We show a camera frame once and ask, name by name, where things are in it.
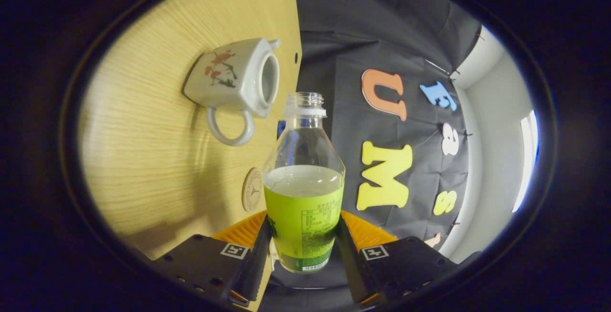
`wood grain surface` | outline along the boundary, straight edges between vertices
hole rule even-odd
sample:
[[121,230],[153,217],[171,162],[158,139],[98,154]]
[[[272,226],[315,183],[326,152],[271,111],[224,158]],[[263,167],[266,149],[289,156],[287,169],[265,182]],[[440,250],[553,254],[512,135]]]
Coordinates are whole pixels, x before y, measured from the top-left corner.
[[[249,143],[223,145],[183,85],[202,53],[259,37],[282,41],[277,99]],[[300,61],[295,0],[164,0],[125,30],[92,76],[79,129],[91,195],[120,238],[155,259],[266,209],[242,208],[242,183],[273,149]],[[221,109],[218,123],[228,137],[242,132],[238,114]]]

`foam letter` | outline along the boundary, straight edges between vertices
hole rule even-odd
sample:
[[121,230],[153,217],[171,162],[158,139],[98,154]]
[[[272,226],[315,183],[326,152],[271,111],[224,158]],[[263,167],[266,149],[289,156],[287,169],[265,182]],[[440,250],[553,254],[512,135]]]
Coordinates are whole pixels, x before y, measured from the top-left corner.
[[443,124],[443,140],[441,141],[443,154],[455,155],[458,153],[458,145],[458,132],[452,129],[450,124]]
[[437,195],[435,206],[432,208],[432,213],[435,216],[441,216],[443,213],[449,213],[454,208],[456,203],[456,192],[450,190],[450,192],[443,191]]
[[363,171],[362,175],[380,187],[372,187],[369,183],[361,184],[358,188],[356,208],[365,210],[371,206],[405,206],[410,190],[397,182],[395,177],[412,166],[412,147],[405,145],[400,150],[384,149],[373,146],[371,142],[364,142],[363,164],[369,166],[374,161],[382,163]]
[[439,105],[443,108],[450,106],[452,110],[456,110],[458,106],[450,96],[450,93],[443,87],[441,82],[437,82],[437,85],[424,86],[421,84],[421,90],[426,95],[426,98],[430,103],[436,105],[437,99],[439,99]]
[[403,121],[408,118],[408,110],[403,101],[391,103],[390,101],[380,99],[375,93],[375,86],[382,85],[395,90],[399,95],[403,95],[403,81],[401,81],[399,75],[396,73],[394,75],[389,75],[382,71],[369,69],[363,73],[360,81],[363,96],[371,107],[382,112],[399,115],[399,118]]

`floral pattern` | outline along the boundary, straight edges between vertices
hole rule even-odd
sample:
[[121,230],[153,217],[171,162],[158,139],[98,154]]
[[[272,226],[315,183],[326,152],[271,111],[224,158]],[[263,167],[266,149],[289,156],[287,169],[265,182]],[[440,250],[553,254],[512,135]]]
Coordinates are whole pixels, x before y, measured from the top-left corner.
[[238,76],[233,71],[233,65],[227,64],[225,61],[235,56],[235,53],[231,53],[231,50],[227,50],[225,53],[216,54],[214,52],[214,60],[210,62],[210,65],[206,66],[205,75],[212,78],[212,84],[223,84],[230,88],[235,88],[233,80],[238,79]]

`barcode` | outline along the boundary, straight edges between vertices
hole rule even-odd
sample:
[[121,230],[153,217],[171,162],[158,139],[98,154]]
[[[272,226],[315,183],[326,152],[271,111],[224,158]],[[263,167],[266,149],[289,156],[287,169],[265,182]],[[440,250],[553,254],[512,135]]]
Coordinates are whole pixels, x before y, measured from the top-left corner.
[[325,264],[327,264],[327,262],[329,262],[329,259],[326,259],[324,262],[322,262],[321,264],[317,264],[316,266],[303,267],[301,270],[303,271],[317,270],[319,268],[324,267]]

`green bottle label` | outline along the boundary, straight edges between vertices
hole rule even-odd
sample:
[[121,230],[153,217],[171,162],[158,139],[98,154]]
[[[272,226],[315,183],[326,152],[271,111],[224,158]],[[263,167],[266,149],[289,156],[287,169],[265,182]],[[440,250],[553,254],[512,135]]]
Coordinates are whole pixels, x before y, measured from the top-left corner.
[[316,271],[327,264],[342,208],[343,184],[318,197],[295,198],[264,186],[268,218],[281,264],[290,271]]

